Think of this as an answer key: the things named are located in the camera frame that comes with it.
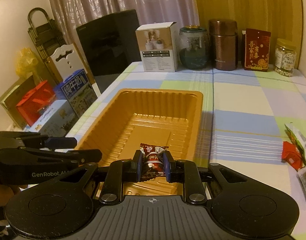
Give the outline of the left hand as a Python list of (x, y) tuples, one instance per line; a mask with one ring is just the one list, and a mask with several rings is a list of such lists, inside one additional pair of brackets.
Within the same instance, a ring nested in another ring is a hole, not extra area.
[(9, 199), (20, 192), (20, 187), (15, 185), (0, 185), (0, 206), (6, 206)]

